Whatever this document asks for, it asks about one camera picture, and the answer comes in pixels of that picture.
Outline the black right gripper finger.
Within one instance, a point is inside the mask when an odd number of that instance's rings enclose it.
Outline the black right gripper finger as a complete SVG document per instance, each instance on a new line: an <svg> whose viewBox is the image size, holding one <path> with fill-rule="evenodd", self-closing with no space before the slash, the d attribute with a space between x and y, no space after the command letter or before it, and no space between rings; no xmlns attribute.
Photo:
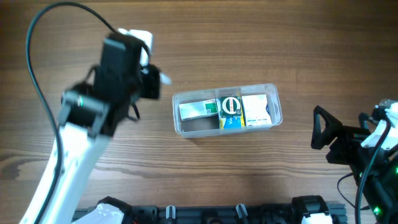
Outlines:
<svg viewBox="0 0 398 224"><path fill-rule="evenodd" d="M368 122L371 123L373 121L373 117L366 113L360 113L358 115L358 121L362 129L369 129Z"/></svg>
<svg viewBox="0 0 398 224"><path fill-rule="evenodd" d="M325 121L325 128L322 130L320 118ZM343 127L341 121L317 105L313 110L313 132L312 132L312 149L322 149L329 145L334 138L337 137L338 132Z"/></svg>

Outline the white lotion bottle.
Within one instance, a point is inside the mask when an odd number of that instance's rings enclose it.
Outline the white lotion bottle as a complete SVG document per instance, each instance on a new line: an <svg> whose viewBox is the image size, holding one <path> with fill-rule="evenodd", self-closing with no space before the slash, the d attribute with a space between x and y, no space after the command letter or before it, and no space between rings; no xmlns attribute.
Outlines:
<svg viewBox="0 0 398 224"><path fill-rule="evenodd" d="M164 84L164 85L171 85L172 84L172 79L167 76L165 73L160 73L160 81Z"/></svg>

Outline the white green medicine box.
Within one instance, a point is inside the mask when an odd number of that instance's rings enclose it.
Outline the white green medicine box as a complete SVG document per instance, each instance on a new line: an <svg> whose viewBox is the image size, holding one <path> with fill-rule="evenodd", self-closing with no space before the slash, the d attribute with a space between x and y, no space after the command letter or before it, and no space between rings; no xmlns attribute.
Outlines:
<svg viewBox="0 0 398 224"><path fill-rule="evenodd" d="M183 103L178 106L182 121L191 119L206 118L218 114L215 99Z"/></svg>

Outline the blue yellow cough drops bag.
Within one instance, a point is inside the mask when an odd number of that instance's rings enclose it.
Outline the blue yellow cough drops bag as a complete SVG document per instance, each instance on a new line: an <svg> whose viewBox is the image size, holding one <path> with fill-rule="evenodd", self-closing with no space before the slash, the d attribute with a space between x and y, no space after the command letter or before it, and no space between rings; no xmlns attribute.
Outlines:
<svg viewBox="0 0 398 224"><path fill-rule="evenodd" d="M234 129L245 127L242 116L220 117L220 129Z"/></svg>

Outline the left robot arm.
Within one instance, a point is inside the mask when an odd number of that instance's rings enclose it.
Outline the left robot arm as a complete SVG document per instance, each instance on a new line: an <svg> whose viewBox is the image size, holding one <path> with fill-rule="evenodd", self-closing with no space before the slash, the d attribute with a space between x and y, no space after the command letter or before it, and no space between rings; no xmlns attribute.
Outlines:
<svg viewBox="0 0 398 224"><path fill-rule="evenodd" d="M158 100L169 79L149 62L153 35L119 29L103 42L101 60L62 93L49 161L21 223L72 223L98 159L118 124L137 122L136 102Z"/></svg>

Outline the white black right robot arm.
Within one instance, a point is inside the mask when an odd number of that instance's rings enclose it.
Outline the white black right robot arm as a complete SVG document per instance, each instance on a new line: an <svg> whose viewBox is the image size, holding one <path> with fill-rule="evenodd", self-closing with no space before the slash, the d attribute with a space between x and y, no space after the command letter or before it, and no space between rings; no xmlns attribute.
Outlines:
<svg viewBox="0 0 398 224"><path fill-rule="evenodd" d="M313 110L312 149L330 148L330 164L351 169L356 185L355 222L365 199L377 223L397 223L397 101L384 99L359 126L345 126L321 106Z"/></svg>

